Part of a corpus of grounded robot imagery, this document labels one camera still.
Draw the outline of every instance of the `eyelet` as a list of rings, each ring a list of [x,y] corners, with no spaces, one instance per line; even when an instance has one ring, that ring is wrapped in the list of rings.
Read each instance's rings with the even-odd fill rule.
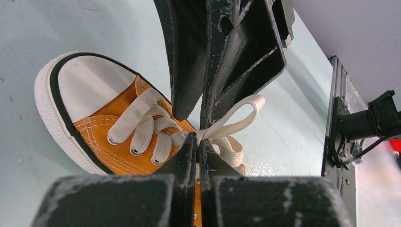
[[[159,165],[162,164],[162,162],[159,162],[159,161],[154,160],[154,159],[152,158],[152,164],[154,164],[155,166],[159,166]]]
[[[130,149],[130,153],[133,155],[133,156],[140,156],[142,153],[138,153],[138,151],[137,150],[133,150],[133,149]]]
[[[109,138],[109,137],[107,137],[107,141],[109,141],[109,143],[111,145],[117,145],[118,144],[118,143],[114,143],[113,140],[111,138]]]

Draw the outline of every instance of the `red object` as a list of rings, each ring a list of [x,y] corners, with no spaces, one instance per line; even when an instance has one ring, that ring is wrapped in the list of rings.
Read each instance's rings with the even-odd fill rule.
[[[401,152],[401,140],[390,140],[395,151]]]

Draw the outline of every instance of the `shoe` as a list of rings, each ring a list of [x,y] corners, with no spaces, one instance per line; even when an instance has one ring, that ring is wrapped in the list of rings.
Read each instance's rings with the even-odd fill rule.
[[[179,122],[172,116],[168,100],[139,73],[95,53],[69,52],[46,64],[35,81],[35,102],[64,152],[96,175],[151,174],[195,131],[188,121]],[[223,127],[225,122],[217,122],[198,133],[198,143],[212,139],[223,159],[244,174],[242,146],[228,135],[253,118],[230,129]],[[199,184],[195,186],[194,219],[200,227]]]

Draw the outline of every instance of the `shoelace bow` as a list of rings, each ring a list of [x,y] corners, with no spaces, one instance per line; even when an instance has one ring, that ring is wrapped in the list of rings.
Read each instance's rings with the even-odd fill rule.
[[[116,123],[107,134],[108,141],[117,145],[124,142],[134,132],[131,140],[130,152],[139,156],[146,151],[153,135],[157,135],[157,142],[153,151],[152,163],[163,164],[171,153],[172,146],[182,146],[188,132],[170,118],[167,111],[157,105],[163,97],[153,88],[147,89],[139,95],[128,108],[122,113]],[[197,134],[198,145],[202,140],[210,139],[220,149],[221,157],[233,168],[242,164],[244,150],[241,144],[230,135],[241,131],[250,125],[265,103],[261,95],[251,95],[235,104],[227,114],[218,122],[207,129],[200,130]],[[229,125],[224,125],[230,117],[242,106],[250,104],[253,111],[243,120]],[[153,116],[161,115],[156,120]],[[167,134],[165,129],[174,127],[178,131],[172,135]]]

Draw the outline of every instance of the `orange canvas fabric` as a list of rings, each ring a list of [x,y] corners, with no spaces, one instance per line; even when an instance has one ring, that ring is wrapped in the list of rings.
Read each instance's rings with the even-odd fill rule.
[[[96,111],[91,116],[84,118],[74,123],[74,126],[80,132],[82,139],[92,149],[95,156],[113,173],[119,175],[147,175],[156,171],[160,166],[155,166],[151,162],[153,150],[156,145],[157,135],[152,137],[152,141],[148,149],[140,156],[133,156],[130,153],[131,139],[135,131],[128,137],[126,141],[118,145],[112,145],[107,141],[107,133],[114,125],[117,119],[128,108],[128,106],[151,86],[144,81],[139,75],[136,76],[135,82],[131,84],[125,91],[117,96],[113,101]],[[179,122],[173,118],[172,107],[170,103],[162,99],[157,103],[163,107],[170,117],[184,131],[195,131],[195,129],[185,120]],[[177,132],[176,128],[167,128],[166,132],[170,135]],[[173,146],[170,154],[171,158],[177,153],[178,147]],[[197,184],[195,187],[195,212],[197,218],[195,225],[201,226],[201,201],[200,187]]]

